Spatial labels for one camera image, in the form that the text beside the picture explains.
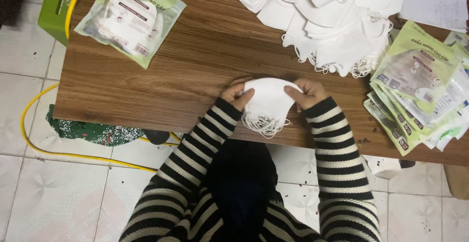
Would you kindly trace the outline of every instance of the striped sweater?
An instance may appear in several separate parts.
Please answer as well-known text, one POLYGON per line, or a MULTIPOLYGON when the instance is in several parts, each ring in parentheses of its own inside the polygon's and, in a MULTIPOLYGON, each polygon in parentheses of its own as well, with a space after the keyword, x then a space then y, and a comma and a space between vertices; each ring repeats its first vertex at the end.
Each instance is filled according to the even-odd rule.
MULTIPOLYGON (((344 113, 329 97, 304 111, 316 143, 320 231, 298 221, 272 199, 259 241, 380 241, 377 209, 344 113)), ((121 242, 210 241, 223 219, 210 190, 208 167, 242 113, 225 100, 200 120, 152 177, 121 235, 121 242)))

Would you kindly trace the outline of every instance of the white tile floor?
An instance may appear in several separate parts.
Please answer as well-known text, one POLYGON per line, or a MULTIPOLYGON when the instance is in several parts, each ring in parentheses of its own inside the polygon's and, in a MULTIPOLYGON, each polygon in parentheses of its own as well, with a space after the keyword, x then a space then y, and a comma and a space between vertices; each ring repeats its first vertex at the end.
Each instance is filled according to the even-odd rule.
MULTIPOLYGON (((0 242, 115 242, 152 173, 26 147, 20 113, 60 79, 66 50, 37 25, 42 0, 29 2, 19 26, 0 29, 0 242)), ((54 90, 44 95, 26 116, 26 131, 39 147, 157 168, 172 151, 143 141, 108 148, 60 139, 45 121, 55 95, 54 90)), ((317 229, 314 151, 269 149, 286 208, 317 229)), ((469 201, 451 197, 441 165, 417 163, 390 181, 369 179, 383 241, 469 241, 469 201)))

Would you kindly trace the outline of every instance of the hand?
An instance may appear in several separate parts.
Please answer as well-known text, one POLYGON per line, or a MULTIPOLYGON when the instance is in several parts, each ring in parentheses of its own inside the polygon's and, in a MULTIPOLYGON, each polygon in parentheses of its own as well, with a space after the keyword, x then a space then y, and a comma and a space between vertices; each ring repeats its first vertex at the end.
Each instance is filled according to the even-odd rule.
POLYGON ((238 111, 242 111, 249 100, 251 100, 251 98, 254 96, 255 91, 253 88, 251 88, 244 92, 241 96, 238 96, 238 94, 239 92, 244 91, 244 83, 252 79, 252 77, 245 77, 231 82, 228 85, 228 88, 221 92, 220 97, 233 105, 238 111))
POLYGON ((293 83, 296 84, 304 94, 291 86, 285 86, 284 90, 285 93, 296 102, 297 108, 300 106, 303 110, 306 110, 328 98, 324 86, 320 82, 299 78, 293 83))

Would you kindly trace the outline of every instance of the barcode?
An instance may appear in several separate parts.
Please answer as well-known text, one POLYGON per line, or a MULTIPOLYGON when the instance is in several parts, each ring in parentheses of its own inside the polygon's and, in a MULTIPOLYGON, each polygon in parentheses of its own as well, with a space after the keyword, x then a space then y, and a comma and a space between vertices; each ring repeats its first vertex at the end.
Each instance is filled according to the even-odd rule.
POLYGON ((432 101, 433 101, 433 97, 432 97, 429 93, 425 93, 424 99, 427 100, 427 101, 429 101, 429 102, 432 102, 432 101))
POLYGON ((137 53, 142 54, 143 56, 147 57, 149 54, 149 50, 147 50, 145 47, 141 46, 140 44, 137 43, 137 45, 134 48, 134 51, 137 53))

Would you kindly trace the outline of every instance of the green cloth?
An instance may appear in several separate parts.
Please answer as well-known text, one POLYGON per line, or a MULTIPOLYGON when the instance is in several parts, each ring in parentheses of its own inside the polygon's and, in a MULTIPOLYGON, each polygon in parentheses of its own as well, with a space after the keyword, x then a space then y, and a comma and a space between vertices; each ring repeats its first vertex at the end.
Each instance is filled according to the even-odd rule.
POLYGON ((61 138, 82 138, 92 143, 114 147, 129 143, 144 135, 144 131, 139 128, 55 119, 52 118, 54 107, 53 104, 49 105, 45 120, 61 138))

